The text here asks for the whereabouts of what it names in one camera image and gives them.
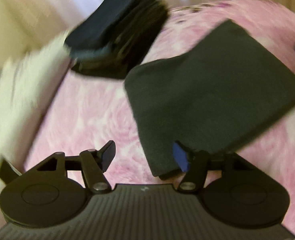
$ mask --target round black pad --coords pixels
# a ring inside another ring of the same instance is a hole
[[[204,206],[224,223],[264,228],[281,223],[289,194],[263,172],[234,172],[210,183],[201,195]]]
[[[87,200],[85,189],[51,171],[19,177],[0,194],[0,208],[6,220],[32,228],[63,223],[82,210]]]

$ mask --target pink fuzzy fabric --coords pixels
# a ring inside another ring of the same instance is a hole
[[[177,8],[144,62],[169,58],[191,49],[226,18],[234,20],[295,73],[295,14],[272,2],[228,0]],[[50,154],[66,155],[114,140],[116,157],[105,176],[115,183],[163,183],[151,175],[126,98],[123,82],[69,72],[48,111],[26,162],[31,168]],[[238,152],[280,182],[291,205],[283,221],[295,234],[295,108],[254,142]],[[216,174],[211,173],[207,182]],[[81,182],[80,174],[70,177]],[[178,184],[182,176],[170,183]]]

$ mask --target folded clothing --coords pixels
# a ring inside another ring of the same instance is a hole
[[[70,56],[77,59],[72,70],[124,79],[142,62],[167,17],[157,0],[104,0],[66,39]]]
[[[189,52],[132,69],[125,89],[154,176],[178,170],[174,141],[236,150],[295,104],[295,75],[227,20]]]
[[[135,7],[139,0],[104,0],[65,40],[73,49],[99,49],[109,40],[113,27]]]

